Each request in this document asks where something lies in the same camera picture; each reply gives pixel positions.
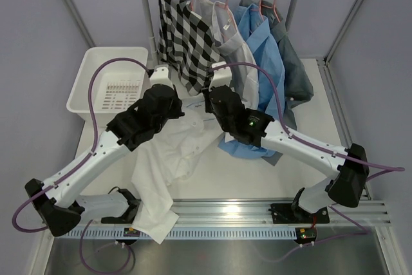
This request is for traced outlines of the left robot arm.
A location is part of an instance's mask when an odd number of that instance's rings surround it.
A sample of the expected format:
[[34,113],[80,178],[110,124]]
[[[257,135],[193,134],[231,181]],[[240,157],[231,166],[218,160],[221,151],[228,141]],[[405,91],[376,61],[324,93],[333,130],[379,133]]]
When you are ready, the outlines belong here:
[[80,222],[132,223],[139,201],[128,189],[111,194],[82,195],[83,190],[109,166],[151,140],[169,119],[184,115],[173,85],[155,84],[107,125],[91,150],[85,151],[53,176],[31,179],[25,190],[53,236],[63,236]]

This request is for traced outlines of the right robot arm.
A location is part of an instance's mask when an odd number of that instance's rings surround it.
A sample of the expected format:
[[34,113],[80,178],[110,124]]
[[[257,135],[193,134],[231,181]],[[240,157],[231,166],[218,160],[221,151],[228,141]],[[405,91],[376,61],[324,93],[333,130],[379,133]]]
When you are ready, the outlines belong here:
[[202,93],[206,112],[214,114],[221,129],[238,142],[291,156],[325,175],[318,184],[301,188],[292,202],[272,204],[274,223],[329,223],[329,205],[359,205],[369,175],[362,164],[366,160],[362,146],[327,146],[284,128],[270,115],[246,108],[228,86],[205,88]]

